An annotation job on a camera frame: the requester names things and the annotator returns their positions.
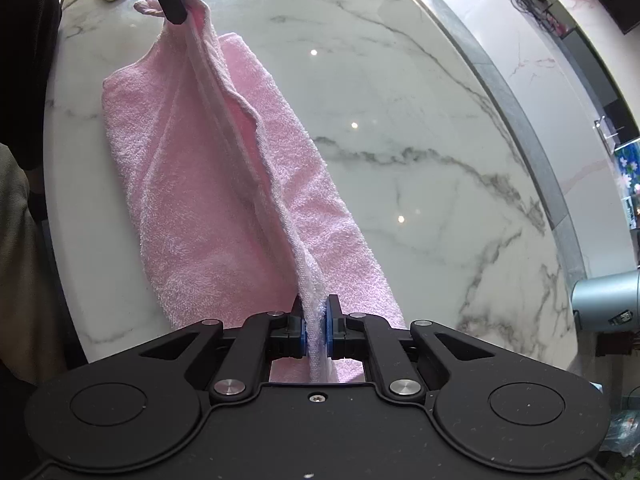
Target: towel fold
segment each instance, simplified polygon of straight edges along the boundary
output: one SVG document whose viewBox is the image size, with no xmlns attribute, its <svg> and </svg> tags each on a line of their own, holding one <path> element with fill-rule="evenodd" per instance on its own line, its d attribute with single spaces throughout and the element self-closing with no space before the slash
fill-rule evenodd
<svg viewBox="0 0 640 480">
<path fill-rule="evenodd" d="M 185 0 L 145 57 L 104 81 L 102 105 L 141 256 L 175 328 L 206 317 L 241 326 L 288 311 L 296 294 L 308 363 L 272 378 L 347 381 L 358 363 L 326 358 L 329 293 L 345 312 L 400 309 L 326 166 L 271 75 L 235 34 L 218 38 L 209 7 Z M 162 16 L 155 0 L 135 4 Z"/>
</svg>

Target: person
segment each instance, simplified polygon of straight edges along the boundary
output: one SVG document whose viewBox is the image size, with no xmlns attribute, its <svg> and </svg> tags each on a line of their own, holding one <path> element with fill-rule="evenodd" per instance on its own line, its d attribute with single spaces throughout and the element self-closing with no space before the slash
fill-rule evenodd
<svg viewBox="0 0 640 480">
<path fill-rule="evenodd" d="M 0 0 L 0 477 L 39 462 L 23 412 L 35 385 L 65 370 L 58 303 L 36 222 L 47 217 L 42 171 L 47 79 L 59 0 Z"/>
</svg>

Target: beige pants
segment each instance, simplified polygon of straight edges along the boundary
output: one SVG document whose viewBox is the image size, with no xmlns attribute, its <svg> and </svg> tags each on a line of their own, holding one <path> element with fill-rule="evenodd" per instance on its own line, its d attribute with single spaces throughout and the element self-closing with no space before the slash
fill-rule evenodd
<svg viewBox="0 0 640 480">
<path fill-rule="evenodd" d="M 0 360 L 37 384 L 64 371 L 56 296 L 44 247 L 27 209 L 28 181 L 0 144 Z"/>
</svg>

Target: triangular cutout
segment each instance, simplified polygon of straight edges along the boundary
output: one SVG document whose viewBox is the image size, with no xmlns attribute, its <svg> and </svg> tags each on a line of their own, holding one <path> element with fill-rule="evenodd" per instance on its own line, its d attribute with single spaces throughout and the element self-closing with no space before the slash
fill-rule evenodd
<svg viewBox="0 0 640 480">
<path fill-rule="evenodd" d="M 180 354 L 187 349 L 187 346 L 189 346 L 197 336 L 197 332 L 191 332 L 173 339 L 161 346 L 151 348 L 140 355 L 142 355 L 142 357 L 152 357 L 153 359 L 173 361 L 180 357 Z"/>
<path fill-rule="evenodd" d="M 473 361 L 475 359 L 494 356 L 494 354 L 487 352 L 486 350 L 473 346 L 469 343 L 465 343 L 464 341 L 460 341 L 460 339 L 452 337 L 449 334 L 436 334 L 436 337 L 459 361 Z"/>
</svg>

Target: white flower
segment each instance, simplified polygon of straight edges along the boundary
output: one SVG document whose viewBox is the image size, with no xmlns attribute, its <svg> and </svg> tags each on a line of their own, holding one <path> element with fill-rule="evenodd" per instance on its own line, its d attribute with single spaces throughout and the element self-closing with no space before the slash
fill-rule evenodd
<svg viewBox="0 0 640 480">
<path fill-rule="evenodd" d="M 628 174 L 620 175 L 620 187 L 623 190 L 631 187 L 631 177 Z"/>
</svg>

